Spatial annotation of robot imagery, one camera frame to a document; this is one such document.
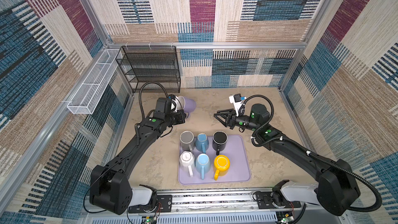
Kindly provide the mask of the lavender purple mug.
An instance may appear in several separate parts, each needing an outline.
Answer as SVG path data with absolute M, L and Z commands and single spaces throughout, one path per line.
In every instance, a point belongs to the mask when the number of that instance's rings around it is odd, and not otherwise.
M 181 108 L 183 109 L 184 113 L 187 114 L 187 118 L 190 118 L 191 114 L 195 111 L 197 107 L 196 101 L 184 96 L 178 96 L 177 98 L 182 104 Z

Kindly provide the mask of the black mug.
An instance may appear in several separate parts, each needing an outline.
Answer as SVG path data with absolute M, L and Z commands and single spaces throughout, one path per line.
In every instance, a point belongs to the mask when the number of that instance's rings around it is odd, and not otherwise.
M 212 148 L 216 151 L 216 155 L 218 156 L 223 150 L 225 150 L 228 136 L 223 131 L 217 131 L 213 134 L 212 139 Z

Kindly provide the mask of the teal blue patterned mug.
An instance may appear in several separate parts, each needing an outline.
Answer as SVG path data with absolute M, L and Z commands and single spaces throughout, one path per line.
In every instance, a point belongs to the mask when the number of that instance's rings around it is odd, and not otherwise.
M 209 140 L 205 133 L 200 133 L 197 135 L 197 139 L 195 141 L 195 147 L 198 151 L 206 153 L 206 150 L 209 147 Z

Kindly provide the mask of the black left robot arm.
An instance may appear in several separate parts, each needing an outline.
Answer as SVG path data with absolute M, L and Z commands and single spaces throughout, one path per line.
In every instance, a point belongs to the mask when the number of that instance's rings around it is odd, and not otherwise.
M 152 116 L 144 117 L 130 142 L 106 165 L 97 165 L 91 172 L 89 202 L 105 211 L 123 214 L 133 199 L 129 178 L 146 150 L 167 128 L 185 123 L 183 110 L 174 112 L 174 101 L 168 97 L 157 100 Z

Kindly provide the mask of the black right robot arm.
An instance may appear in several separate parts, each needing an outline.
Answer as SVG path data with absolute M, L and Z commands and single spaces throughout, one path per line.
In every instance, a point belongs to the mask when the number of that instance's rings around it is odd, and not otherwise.
M 271 197 L 276 207 L 283 207 L 287 201 L 303 202 L 322 206 L 335 216 L 346 210 L 362 211 L 352 204 L 361 195 L 357 182 L 362 178 L 356 175 L 350 165 L 339 159 L 323 157 L 288 138 L 282 131 L 271 126 L 274 109 L 263 104 L 252 106 L 245 115 L 245 107 L 217 111 L 214 117 L 225 127 L 252 130 L 252 144 L 278 153 L 307 172 L 315 185 L 300 185 L 288 179 L 280 181 L 272 189 Z

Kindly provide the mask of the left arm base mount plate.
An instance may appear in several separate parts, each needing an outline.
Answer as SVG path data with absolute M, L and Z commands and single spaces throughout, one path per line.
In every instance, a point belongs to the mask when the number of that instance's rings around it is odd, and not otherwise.
M 172 195 L 160 195 L 152 205 L 136 205 L 129 206 L 127 212 L 129 214 L 152 214 L 155 212 L 170 213 L 172 211 L 173 196 Z

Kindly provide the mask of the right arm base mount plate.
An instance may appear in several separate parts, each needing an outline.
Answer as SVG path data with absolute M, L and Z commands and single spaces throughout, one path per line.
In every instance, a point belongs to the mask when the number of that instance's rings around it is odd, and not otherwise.
M 289 202 L 282 195 L 273 192 L 255 191 L 252 194 L 252 198 L 257 203 L 259 209 L 296 209 L 302 207 L 299 201 Z

